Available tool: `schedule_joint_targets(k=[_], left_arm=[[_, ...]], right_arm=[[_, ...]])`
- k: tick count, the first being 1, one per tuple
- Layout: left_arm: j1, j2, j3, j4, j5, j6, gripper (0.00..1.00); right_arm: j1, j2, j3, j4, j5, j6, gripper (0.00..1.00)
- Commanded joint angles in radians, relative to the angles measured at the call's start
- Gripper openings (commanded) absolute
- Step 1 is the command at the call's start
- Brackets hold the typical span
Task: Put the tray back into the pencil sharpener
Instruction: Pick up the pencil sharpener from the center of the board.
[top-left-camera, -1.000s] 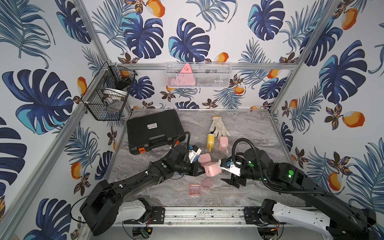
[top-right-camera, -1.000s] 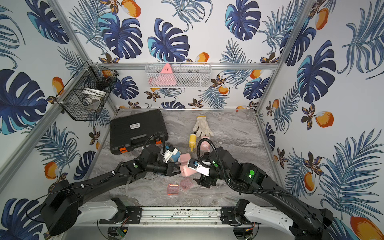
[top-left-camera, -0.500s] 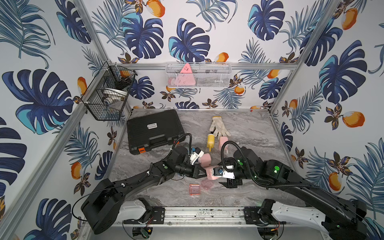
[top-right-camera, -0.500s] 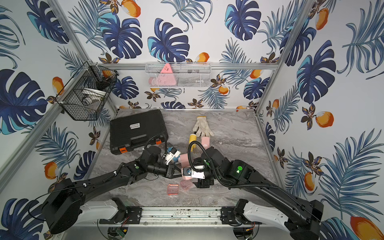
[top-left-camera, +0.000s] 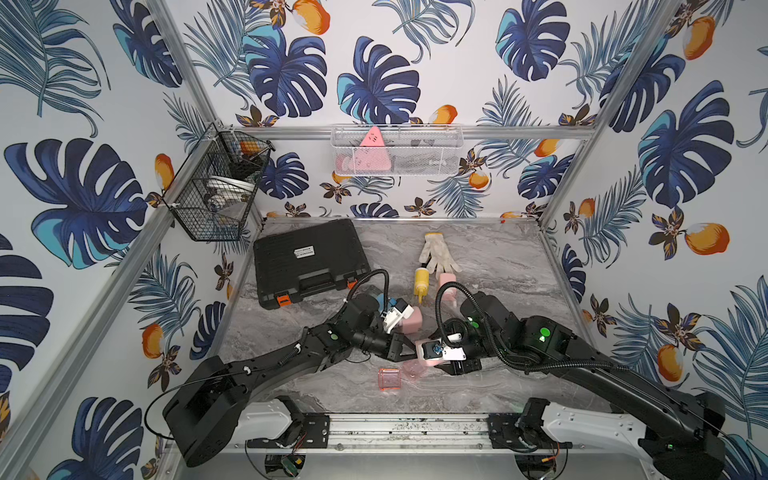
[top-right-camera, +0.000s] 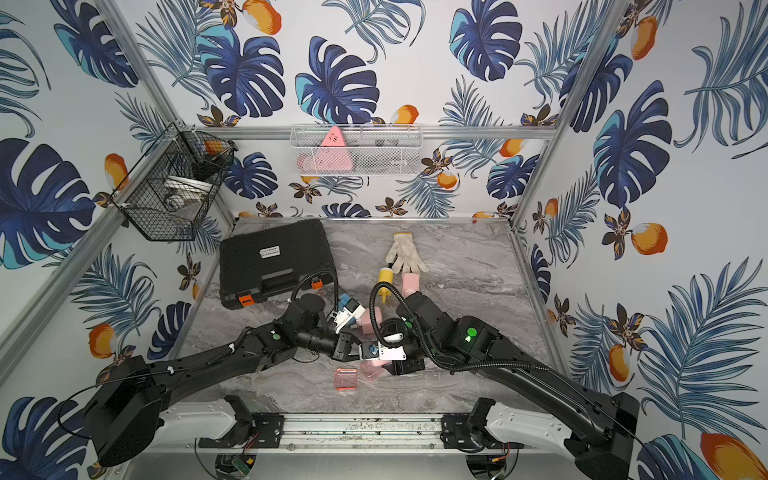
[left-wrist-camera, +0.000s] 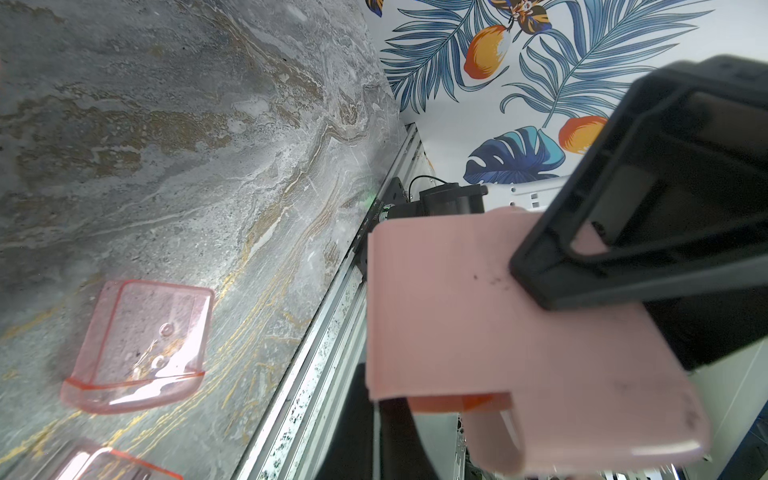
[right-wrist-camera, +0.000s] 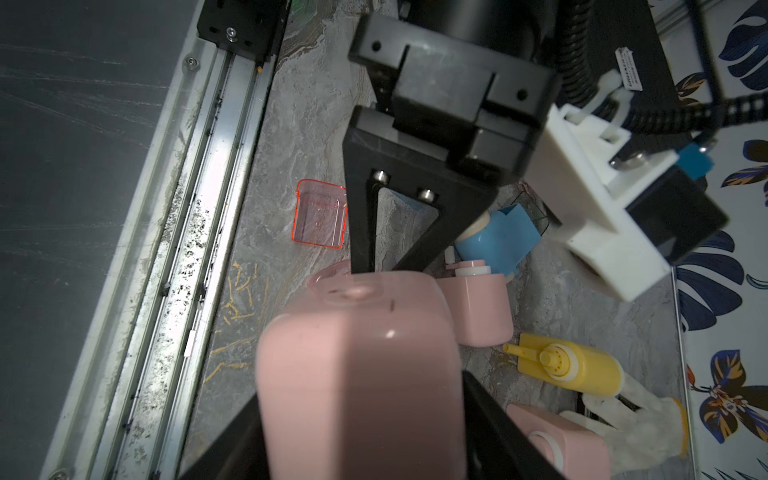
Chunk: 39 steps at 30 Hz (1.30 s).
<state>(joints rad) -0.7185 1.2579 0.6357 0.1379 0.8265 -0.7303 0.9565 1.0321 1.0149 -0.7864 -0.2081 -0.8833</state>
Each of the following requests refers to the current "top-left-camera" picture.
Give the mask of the yellow pencil sharpener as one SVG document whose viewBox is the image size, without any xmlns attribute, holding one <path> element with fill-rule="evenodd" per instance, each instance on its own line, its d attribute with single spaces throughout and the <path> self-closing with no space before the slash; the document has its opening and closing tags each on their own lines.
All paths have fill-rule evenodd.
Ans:
<svg viewBox="0 0 768 480">
<path fill-rule="evenodd" d="M 426 267 L 419 267 L 414 273 L 413 294 L 421 304 L 429 291 L 430 272 Z"/>
</svg>

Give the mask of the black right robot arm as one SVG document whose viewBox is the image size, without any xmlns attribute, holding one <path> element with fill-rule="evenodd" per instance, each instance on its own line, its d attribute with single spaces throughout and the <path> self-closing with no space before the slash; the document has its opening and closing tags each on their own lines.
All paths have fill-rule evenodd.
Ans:
<svg viewBox="0 0 768 480">
<path fill-rule="evenodd" d="M 456 281 L 439 288 L 434 308 L 444 351 L 555 376 L 616 409 L 568 409 L 531 398 L 513 428 L 517 451 L 585 444 L 630 455 L 668 479 L 717 479 L 723 473 L 725 406 L 718 395 L 666 387 L 613 361 L 556 321 L 539 315 L 520 319 L 496 297 L 471 293 Z"/>
</svg>

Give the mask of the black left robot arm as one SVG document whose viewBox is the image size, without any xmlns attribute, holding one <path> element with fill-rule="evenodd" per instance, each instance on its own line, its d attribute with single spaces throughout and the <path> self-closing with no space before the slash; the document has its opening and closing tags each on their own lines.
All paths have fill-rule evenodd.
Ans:
<svg viewBox="0 0 768 480">
<path fill-rule="evenodd" d="M 402 299 L 389 304 L 389 273 L 375 269 L 354 284 L 338 312 L 304 329 L 294 343 L 246 360 L 225 363 L 215 355 L 202 361 L 162 411 L 185 465 L 198 467 L 218 455 L 253 398 L 343 362 L 355 349 L 396 363 L 416 359 L 414 343 L 385 326 L 390 313 L 408 318 L 411 308 Z"/>
</svg>

